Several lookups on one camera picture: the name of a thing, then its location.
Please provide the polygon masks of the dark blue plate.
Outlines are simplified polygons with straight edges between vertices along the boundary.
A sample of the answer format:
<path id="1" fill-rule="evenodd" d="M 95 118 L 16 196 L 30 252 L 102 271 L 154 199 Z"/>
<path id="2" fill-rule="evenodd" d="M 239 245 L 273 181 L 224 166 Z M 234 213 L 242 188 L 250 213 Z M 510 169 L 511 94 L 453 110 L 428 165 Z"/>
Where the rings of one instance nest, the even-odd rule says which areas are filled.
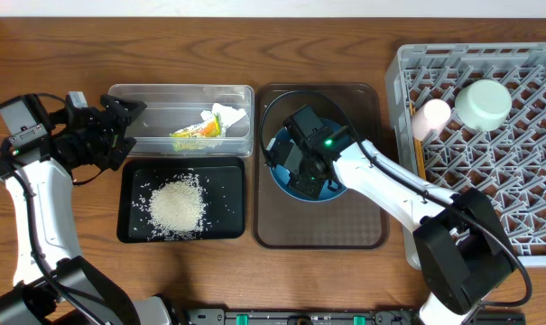
<path id="1" fill-rule="evenodd" d="M 331 131 L 337 131 L 341 125 L 334 122 L 334 121 L 331 121 L 331 120 L 328 120 L 327 118 L 323 118 L 321 117 L 320 118 L 321 122 L 323 122 L 324 125 L 327 125 Z M 289 136 L 289 133 L 288 131 L 283 127 L 281 130 L 279 130 L 277 132 L 277 134 L 275 135 L 275 138 L 277 139 L 281 139 L 281 140 L 288 140 L 292 143 L 294 143 L 294 141 L 290 138 Z M 300 200 L 300 201 L 304 201 L 304 202 L 326 202 L 326 201 L 330 201 L 330 200 L 333 200 L 339 196 L 341 196 L 343 193 L 345 193 L 347 191 L 347 188 L 340 185 L 340 188 L 335 188 L 337 185 L 335 182 L 331 182 L 330 185 L 331 186 L 335 186 L 333 187 L 333 189 L 335 190 L 331 190 L 329 188 L 329 181 L 325 181 L 323 183 L 323 187 L 321 189 L 321 192 L 319 193 L 319 197 L 316 198 L 316 199 L 312 199 L 308 196 L 305 196 L 303 194 L 300 194 L 299 192 L 293 190 L 293 189 L 290 189 L 288 187 L 288 181 L 290 179 L 290 172 L 282 167 L 282 166 L 277 166 L 277 167 L 269 167 L 269 170 L 270 170 L 270 173 L 271 175 L 273 176 L 273 179 L 275 181 L 275 183 L 285 192 L 287 193 L 289 196 L 295 198 L 296 200 Z"/>

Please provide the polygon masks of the white napkin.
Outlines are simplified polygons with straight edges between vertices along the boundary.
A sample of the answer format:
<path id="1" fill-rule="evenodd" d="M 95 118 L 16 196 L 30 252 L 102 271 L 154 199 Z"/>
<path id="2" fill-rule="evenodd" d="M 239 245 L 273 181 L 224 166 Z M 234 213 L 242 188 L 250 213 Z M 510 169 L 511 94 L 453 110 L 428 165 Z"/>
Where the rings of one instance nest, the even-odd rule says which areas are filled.
<path id="1" fill-rule="evenodd" d="M 203 110 L 200 113 L 203 121 L 208 121 L 212 116 L 216 117 L 220 126 L 220 137 L 223 137 L 227 133 L 227 129 L 240 121 L 246 116 L 246 111 L 243 108 L 233 108 L 224 106 L 219 103 L 215 103 L 211 110 Z"/>

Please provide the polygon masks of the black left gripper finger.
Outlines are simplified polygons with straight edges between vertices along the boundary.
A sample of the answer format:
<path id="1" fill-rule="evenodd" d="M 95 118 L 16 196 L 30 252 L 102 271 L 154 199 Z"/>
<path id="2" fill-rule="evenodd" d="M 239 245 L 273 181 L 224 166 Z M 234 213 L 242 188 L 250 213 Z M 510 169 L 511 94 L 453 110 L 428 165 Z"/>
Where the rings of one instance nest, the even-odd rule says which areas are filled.
<path id="1" fill-rule="evenodd" d="M 143 101 L 123 99 L 111 95 L 102 95 L 100 104 L 112 121 L 122 127 L 131 125 L 147 108 Z"/>
<path id="2" fill-rule="evenodd" d="M 137 141 L 133 137 L 115 139 L 113 146 L 108 146 L 105 153 L 98 159 L 98 168 L 101 171 L 117 171 L 124 163 L 128 154 L 136 145 Z"/>

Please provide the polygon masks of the mint green bowl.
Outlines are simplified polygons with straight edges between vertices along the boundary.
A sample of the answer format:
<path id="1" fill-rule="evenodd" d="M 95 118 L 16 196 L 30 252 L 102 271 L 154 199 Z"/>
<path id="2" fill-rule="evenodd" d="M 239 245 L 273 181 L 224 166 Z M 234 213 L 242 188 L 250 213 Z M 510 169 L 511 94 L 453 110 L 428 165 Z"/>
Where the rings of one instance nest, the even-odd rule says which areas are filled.
<path id="1" fill-rule="evenodd" d="M 480 132 L 498 129 L 512 109 L 509 90 L 499 82 L 481 79 L 459 91 L 455 111 L 463 124 Z"/>

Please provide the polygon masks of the yellow snack wrapper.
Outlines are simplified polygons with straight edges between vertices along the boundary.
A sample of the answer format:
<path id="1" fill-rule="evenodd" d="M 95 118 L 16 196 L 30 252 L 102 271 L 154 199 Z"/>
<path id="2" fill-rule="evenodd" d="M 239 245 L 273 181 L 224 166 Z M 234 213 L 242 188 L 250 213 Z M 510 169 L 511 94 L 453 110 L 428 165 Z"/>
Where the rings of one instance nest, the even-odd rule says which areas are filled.
<path id="1" fill-rule="evenodd" d="M 190 125 L 170 134 L 174 138 L 207 138 L 221 136 L 219 117 L 211 112 L 202 123 Z"/>

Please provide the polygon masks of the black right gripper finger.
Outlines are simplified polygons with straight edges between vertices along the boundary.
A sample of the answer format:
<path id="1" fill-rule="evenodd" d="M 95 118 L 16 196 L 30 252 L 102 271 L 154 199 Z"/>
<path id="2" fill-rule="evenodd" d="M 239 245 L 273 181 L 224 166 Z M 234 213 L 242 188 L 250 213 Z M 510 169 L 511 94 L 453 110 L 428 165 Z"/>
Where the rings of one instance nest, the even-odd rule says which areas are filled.
<path id="1" fill-rule="evenodd" d="M 299 200 L 330 200 L 328 182 L 307 175 L 292 175 L 286 185 L 287 192 Z"/>
<path id="2" fill-rule="evenodd" d="M 271 168 L 282 166 L 288 172 L 300 173 L 302 152 L 291 140 L 274 137 L 266 147 L 265 153 Z"/>

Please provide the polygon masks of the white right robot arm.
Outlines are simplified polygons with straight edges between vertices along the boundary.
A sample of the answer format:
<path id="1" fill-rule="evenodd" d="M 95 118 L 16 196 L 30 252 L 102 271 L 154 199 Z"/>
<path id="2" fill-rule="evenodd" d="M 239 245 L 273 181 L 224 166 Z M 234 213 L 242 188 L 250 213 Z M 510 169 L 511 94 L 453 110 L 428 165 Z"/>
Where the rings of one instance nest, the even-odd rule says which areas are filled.
<path id="1" fill-rule="evenodd" d="M 412 233 L 430 289 L 423 324 L 465 324 L 519 262 L 490 199 L 471 188 L 459 194 L 429 183 L 382 155 L 344 126 L 300 131 L 286 126 L 261 149 L 270 167 L 286 170 L 289 189 L 310 200 L 333 182 L 356 191 Z"/>

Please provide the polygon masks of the pink plastic cup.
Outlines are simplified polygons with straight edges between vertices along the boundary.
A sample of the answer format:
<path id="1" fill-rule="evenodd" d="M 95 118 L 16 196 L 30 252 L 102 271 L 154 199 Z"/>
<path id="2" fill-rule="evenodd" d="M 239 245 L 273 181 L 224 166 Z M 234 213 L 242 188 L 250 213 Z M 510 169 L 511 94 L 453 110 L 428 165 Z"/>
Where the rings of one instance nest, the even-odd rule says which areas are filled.
<path id="1" fill-rule="evenodd" d="M 441 99 L 431 99 L 411 118 L 413 138 L 424 140 L 431 133 L 440 135 L 451 117 L 449 104 Z"/>

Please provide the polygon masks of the wooden chopstick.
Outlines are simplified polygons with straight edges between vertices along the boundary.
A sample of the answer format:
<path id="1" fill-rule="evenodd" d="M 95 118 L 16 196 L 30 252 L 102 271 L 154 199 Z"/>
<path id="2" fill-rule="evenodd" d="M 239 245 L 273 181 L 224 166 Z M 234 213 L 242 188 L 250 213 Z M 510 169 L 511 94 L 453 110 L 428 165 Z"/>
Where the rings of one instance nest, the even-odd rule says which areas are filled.
<path id="1" fill-rule="evenodd" d="M 414 151 L 415 151 L 415 159 L 416 159 L 418 175 L 422 179 L 427 180 L 426 170 L 425 170 L 425 165 L 424 165 L 424 158 L 423 158 L 422 143 L 421 143 L 420 140 L 414 138 L 413 139 L 413 146 L 414 146 Z"/>

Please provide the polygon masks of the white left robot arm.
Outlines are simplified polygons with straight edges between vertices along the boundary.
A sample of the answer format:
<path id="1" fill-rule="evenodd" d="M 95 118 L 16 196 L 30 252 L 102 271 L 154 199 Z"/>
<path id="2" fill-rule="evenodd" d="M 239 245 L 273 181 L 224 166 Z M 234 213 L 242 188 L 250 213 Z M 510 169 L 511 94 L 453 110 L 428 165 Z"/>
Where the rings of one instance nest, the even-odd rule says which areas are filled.
<path id="1" fill-rule="evenodd" d="M 126 128 L 145 103 L 103 95 L 91 107 L 82 92 L 71 91 L 50 113 L 41 99 L 31 93 L 0 104 L 10 132 L 0 146 L 0 181 L 14 204 L 18 242 L 14 287 L 0 296 L 0 323 L 47 324 L 61 302 L 73 309 L 59 324 L 178 323 L 166 299 L 133 302 L 83 257 L 71 208 L 73 169 L 117 170 L 136 144 Z"/>

